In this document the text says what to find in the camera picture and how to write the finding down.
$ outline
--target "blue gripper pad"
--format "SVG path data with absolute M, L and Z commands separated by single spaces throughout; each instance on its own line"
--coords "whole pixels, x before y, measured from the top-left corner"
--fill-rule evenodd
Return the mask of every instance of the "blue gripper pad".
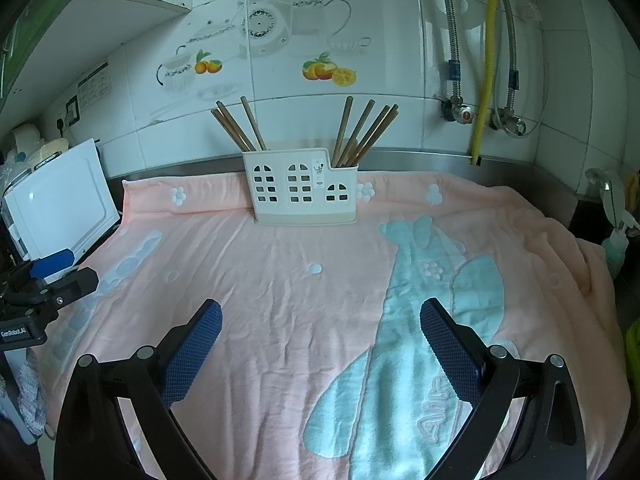
M 486 347 L 468 326 L 458 325 L 435 298 L 420 309 L 420 328 L 460 400 L 478 405 Z
M 42 280 L 62 269 L 71 267 L 74 264 L 74 259 L 74 252 L 71 249 L 63 249 L 34 261 L 29 275 L 36 280 Z
M 162 403 L 167 408 L 170 408 L 174 402 L 184 399 L 204 359 L 207 358 L 213 343 L 216 342 L 222 330 L 220 305 L 213 300 L 205 301 L 184 328 L 187 329 L 186 334 L 178 342 L 176 351 L 171 355 L 163 370 L 164 380 L 161 396 Z

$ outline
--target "white appliance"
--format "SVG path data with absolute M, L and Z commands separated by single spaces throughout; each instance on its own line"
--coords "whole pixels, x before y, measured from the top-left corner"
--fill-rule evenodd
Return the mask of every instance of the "white appliance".
M 71 249 L 77 262 L 119 215 L 93 139 L 47 160 L 8 187 L 2 219 L 23 260 Z

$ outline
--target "label on utensil holder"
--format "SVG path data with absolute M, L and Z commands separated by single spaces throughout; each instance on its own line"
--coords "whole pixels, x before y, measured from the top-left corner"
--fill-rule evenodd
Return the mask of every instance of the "label on utensil holder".
M 311 160 L 311 170 L 313 171 L 314 188 L 324 189 L 324 158 Z

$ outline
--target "pink blanket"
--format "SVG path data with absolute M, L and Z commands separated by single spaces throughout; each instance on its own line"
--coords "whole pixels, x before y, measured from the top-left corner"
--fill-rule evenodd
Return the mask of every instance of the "pink blanket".
M 220 480 L 422 480 L 468 413 L 414 322 L 435 296 L 486 344 L 564 356 L 597 478 L 630 403 L 603 250 L 509 188 L 441 173 L 358 177 L 357 223 L 325 228 L 255 224 L 243 173 L 125 182 L 122 225 L 86 261 L 98 291 L 62 310 L 38 348 L 49 423 L 79 356 L 128 358 L 213 298 L 222 333 L 172 410 Z

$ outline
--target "fruit decal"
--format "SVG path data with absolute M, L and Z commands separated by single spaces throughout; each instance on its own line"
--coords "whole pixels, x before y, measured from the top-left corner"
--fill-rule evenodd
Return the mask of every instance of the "fruit decal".
M 203 52 L 202 49 L 198 51 L 196 54 L 196 65 L 193 69 L 196 71 L 196 74 L 204 74 L 205 72 L 209 72 L 210 74 L 215 74 L 222 70 L 222 62 L 217 59 L 206 60 L 207 56 L 210 56 L 210 52 Z
M 356 73 L 349 68 L 340 68 L 329 59 L 329 53 L 307 61 L 302 66 L 302 75 L 309 81 L 331 80 L 338 86 L 349 86 L 356 82 Z

